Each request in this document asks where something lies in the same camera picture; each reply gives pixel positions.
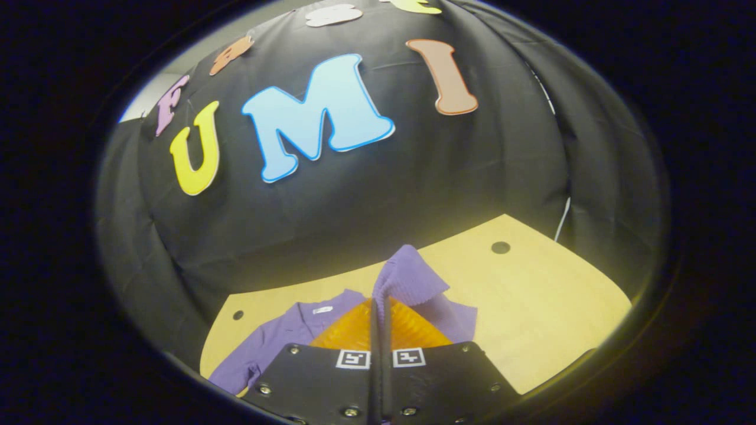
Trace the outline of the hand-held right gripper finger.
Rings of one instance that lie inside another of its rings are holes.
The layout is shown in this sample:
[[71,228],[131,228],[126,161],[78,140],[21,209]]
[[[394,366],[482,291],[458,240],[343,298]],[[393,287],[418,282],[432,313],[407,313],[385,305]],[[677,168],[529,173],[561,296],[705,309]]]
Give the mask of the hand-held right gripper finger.
[[475,342],[440,331],[386,296],[381,323],[381,414],[391,424],[500,424],[520,395]]
[[380,343],[375,302],[366,304],[368,350],[284,345],[243,401],[281,423],[380,423]]

